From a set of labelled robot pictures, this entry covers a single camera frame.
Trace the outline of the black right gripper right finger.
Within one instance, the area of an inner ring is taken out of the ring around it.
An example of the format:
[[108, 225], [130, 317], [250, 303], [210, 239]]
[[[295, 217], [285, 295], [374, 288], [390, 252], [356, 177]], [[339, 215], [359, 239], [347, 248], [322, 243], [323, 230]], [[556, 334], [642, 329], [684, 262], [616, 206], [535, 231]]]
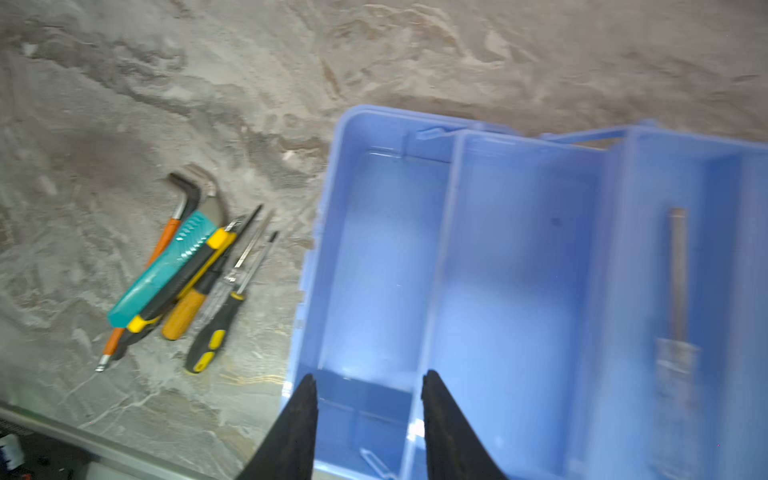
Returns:
[[430, 480], [506, 479], [435, 370], [423, 377], [421, 399]]

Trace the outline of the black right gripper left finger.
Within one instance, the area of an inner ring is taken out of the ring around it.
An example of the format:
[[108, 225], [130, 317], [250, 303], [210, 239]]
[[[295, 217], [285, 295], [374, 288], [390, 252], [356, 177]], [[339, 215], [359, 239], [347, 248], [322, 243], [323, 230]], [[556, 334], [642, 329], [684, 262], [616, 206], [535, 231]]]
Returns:
[[236, 479], [311, 479], [317, 424], [316, 380], [306, 374]]

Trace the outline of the white and blue tool box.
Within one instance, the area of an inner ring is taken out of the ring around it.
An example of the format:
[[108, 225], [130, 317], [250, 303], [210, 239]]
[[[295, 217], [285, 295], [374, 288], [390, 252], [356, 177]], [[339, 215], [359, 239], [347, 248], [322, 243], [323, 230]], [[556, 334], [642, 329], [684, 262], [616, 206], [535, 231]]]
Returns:
[[511, 478], [766, 477], [765, 144], [358, 106], [313, 237], [317, 470], [425, 478], [434, 370]]

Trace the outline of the black yellow small screwdriver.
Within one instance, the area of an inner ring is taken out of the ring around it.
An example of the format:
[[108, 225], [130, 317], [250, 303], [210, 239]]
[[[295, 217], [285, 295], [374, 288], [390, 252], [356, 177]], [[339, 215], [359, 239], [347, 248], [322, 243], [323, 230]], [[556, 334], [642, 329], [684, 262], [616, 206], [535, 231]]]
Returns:
[[243, 280], [235, 287], [230, 288], [227, 296], [218, 302], [216, 309], [213, 311], [213, 316], [198, 332], [188, 351], [185, 360], [185, 370], [187, 372], [192, 374], [201, 373], [213, 362], [216, 354], [224, 348], [234, 319], [245, 301], [245, 290], [267, 257], [278, 236], [278, 231], [274, 231], [270, 235], [264, 247], [258, 253], [254, 264], [243, 277]]

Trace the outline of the teal utility knife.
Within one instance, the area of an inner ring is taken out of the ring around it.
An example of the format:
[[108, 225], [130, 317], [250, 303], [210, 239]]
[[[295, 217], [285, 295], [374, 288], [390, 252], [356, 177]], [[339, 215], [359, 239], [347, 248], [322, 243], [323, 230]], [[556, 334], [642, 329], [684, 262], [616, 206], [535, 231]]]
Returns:
[[221, 226], [223, 218], [224, 214], [216, 206], [208, 205], [194, 211], [179, 226], [166, 249], [108, 312], [110, 326], [126, 328]]

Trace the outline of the clear handled tester screwdriver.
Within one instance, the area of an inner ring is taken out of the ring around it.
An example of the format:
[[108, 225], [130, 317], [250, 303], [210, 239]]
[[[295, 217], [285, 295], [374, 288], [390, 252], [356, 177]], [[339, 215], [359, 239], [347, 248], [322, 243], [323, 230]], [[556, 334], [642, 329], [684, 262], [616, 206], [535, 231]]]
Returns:
[[203, 320], [204, 323], [210, 321], [214, 317], [218, 309], [221, 307], [221, 305], [225, 301], [226, 297], [234, 289], [238, 276], [241, 273], [243, 264], [245, 263], [245, 260], [248, 258], [251, 251], [254, 249], [256, 244], [259, 242], [259, 240], [265, 233], [274, 214], [275, 214], [274, 209], [270, 209], [266, 213], [264, 219], [261, 221], [260, 225], [256, 228], [256, 231], [251, 236], [248, 245], [244, 248], [238, 260], [231, 266], [231, 268], [224, 275], [222, 275], [217, 280], [217, 282], [213, 286], [208, 296], [208, 299], [205, 301], [205, 303], [203, 304], [200, 310], [200, 314], [202, 315], [201, 319]]

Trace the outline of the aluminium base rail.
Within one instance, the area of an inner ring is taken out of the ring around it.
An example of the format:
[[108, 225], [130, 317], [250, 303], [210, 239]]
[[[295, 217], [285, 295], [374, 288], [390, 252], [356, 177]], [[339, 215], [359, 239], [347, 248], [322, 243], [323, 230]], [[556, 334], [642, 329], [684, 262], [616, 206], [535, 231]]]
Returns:
[[6, 402], [3, 479], [205, 479], [195, 470]]

